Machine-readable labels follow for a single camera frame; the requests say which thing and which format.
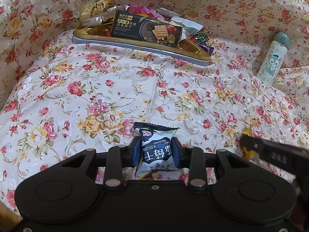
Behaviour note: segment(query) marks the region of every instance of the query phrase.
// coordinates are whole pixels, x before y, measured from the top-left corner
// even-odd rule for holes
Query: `snack tray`
[[[182,49],[171,48],[157,43],[149,43],[124,38],[104,36],[111,25],[100,25],[92,28],[77,26],[73,32],[72,41],[75,44],[102,44],[122,48],[148,51],[167,55],[199,66],[209,65],[211,54],[207,54],[201,47],[189,39],[180,42]]]

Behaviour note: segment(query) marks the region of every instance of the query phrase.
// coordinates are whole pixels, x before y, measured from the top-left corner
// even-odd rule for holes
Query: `circular pad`
[[[247,181],[239,185],[239,193],[247,200],[266,201],[275,194],[275,190],[264,181]]]
[[[212,196],[230,217],[252,224],[286,218],[296,204],[291,184],[262,168],[232,169],[214,185]]]
[[[15,202],[23,218],[56,224],[78,219],[98,199],[98,186],[78,168],[56,167],[21,182]]]

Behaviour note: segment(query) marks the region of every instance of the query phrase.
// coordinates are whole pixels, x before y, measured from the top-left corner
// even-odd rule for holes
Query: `cracker image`
[[[165,25],[156,25],[155,30],[152,30],[152,33],[155,35],[157,40],[164,40],[165,37],[168,37],[167,28]]]

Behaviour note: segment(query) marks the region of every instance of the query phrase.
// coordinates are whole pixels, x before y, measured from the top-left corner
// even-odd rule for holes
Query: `floral fabric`
[[[215,47],[207,67],[73,44],[68,30],[79,7],[94,1],[0,2],[0,184],[9,208],[18,212],[14,191],[23,179],[86,148],[129,144],[134,121],[180,127],[175,136],[184,146],[209,153],[226,148],[241,155],[238,137],[246,126],[256,137],[308,147],[309,0],[110,0],[166,7],[203,24]],[[255,74],[276,31],[287,33],[291,45],[269,87]],[[124,175],[132,178],[133,170]],[[186,182],[188,170],[142,178]]]

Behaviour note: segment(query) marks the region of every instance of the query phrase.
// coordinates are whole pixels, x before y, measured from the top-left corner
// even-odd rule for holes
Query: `thermos bottle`
[[[290,38],[287,34],[283,32],[275,34],[268,53],[256,75],[264,84],[272,85],[284,61],[289,44]]]

